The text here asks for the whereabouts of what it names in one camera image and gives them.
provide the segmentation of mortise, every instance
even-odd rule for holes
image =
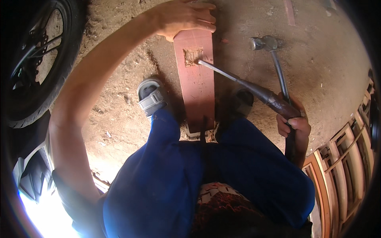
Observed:
[[[198,66],[196,61],[198,59],[203,59],[202,47],[185,48],[182,51],[184,53],[184,58],[185,58],[185,67]]]

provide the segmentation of wheel rim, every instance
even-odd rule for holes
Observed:
[[[61,18],[62,31],[59,35],[49,33],[54,15]],[[13,64],[15,67],[7,84],[9,104],[6,111],[9,119],[15,121],[35,112],[59,80],[59,75],[53,76],[58,72],[60,62],[64,60],[71,30],[71,11],[66,0],[47,2],[31,21],[28,30],[16,50]],[[47,57],[52,55],[55,57],[50,59],[50,68],[39,72],[49,60]]]

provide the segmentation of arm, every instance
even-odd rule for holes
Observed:
[[[306,110],[304,109],[302,103],[290,95],[291,101],[293,103],[293,106],[300,110],[301,115],[303,117],[296,117],[291,118],[288,121],[283,118],[281,115],[277,115],[277,122],[278,122],[278,132],[281,136],[284,136],[285,138],[288,137],[288,134],[290,133],[290,128],[288,125],[286,125],[286,122],[288,122],[292,128],[294,128],[295,131],[295,144],[296,144],[296,159],[294,161],[294,164],[302,169],[304,161],[306,159],[306,152],[308,148],[308,142],[311,132],[311,126],[308,124],[308,118],[306,115]]]
[[[186,4],[175,0],[140,14],[91,50],[77,65],[63,86],[49,123],[54,169],[62,181],[96,203],[94,185],[81,129],[113,71],[130,51],[154,34],[167,40],[181,30],[215,31],[213,4]]]

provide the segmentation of person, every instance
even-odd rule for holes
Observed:
[[[296,129],[298,160],[287,160],[245,116],[253,95],[239,89],[218,143],[179,141],[179,124],[155,77],[138,86],[150,118],[146,144],[124,163],[105,194],[96,188],[81,129],[107,79],[154,34],[173,41],[181,30],[214,32],[215,9],[190,0],[165,2],[138,15],[92,49],[60,92],[49,124],[53,179],[73,227],[83,237],[310,237],[314,185],[301,170],[311,127]],[[300,109],[303,106],[293,98]],[[279,133],[287,122],[277,116]]]

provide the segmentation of ground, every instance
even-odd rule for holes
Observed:
[[[75,64],[133,17],[165,0],[92,0],[89,22]],[[273,35],[286,41],[278,51],[289,92],[304,104],[312,127],[307,155],[325,144],[348,121],[367,88],[370,62],[356,30],[338,7],[323,1],[292,0],[296,26],[287,24],[281,0],[211,0],[217,6],[213,34],[217,66],[278,93],[271,56],[251,51],[249,37]],[[83,129],[91,169],[111,182],[124,161],[147,141],[150,122],[138,105],[136,89],[148,76],[164,81],[177,115],[184,104],[173,43],[152,36],[118,66],[106,83]],[[216,109],[234,84],[215,74]],[[275,112],[256,100],[248,119],[280,150]],[[181,139],[187,139],[181,126]]]

